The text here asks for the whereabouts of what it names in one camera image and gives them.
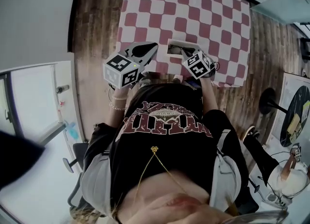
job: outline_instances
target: checkered tablecloth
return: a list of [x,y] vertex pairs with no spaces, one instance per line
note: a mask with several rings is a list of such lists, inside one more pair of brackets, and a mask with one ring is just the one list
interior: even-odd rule
[[147,71],[188,75],[179,58],[168,57],[168,39],[198,43],[219,62],[218,86],[243,86],[250,48],[249,3],[244,0],[124,0],[116,49],[132,42],[159,44]]

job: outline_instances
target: white shirt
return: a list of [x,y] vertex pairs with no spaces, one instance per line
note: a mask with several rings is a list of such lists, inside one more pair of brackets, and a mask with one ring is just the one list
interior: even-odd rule
[[281,178],[283,167],[278,165],[270,174],[268,183],[274,191],[281,192],[284,196],[292,196],[300,193],[308,183],[308,176],[301,170],[291,169],[286,180]]

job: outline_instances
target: mouth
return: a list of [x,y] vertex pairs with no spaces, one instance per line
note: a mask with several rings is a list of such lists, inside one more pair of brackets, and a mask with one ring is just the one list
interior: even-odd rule
[[194,206],[199,206],[202,203],[186,194],[181,194],[178,197],[175,197],[174,199],[170,200],[169,202],[166,203],[167,207],[177,207],[177,206],[186,206],[186,205],[194,205]]

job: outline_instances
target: black sleeve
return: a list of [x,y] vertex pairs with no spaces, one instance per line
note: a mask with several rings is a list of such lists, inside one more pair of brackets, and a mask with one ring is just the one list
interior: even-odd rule
[[224,140],[221,151],[236,162],[241,175],[241,187],[246,187],[248,185],[248,167],[241,151],[236,130],[226,114],[220,110],[210,110],[203,116],[202,122],[209,129],[216,142],[222,136],[223,130],[230,130]]
[[117,128],[112,128],[105,123],[100,123],[97,125],[84,156],[84,172],[93,161],[93,158],[108,148],[110,143],[113,141],[116,132]]

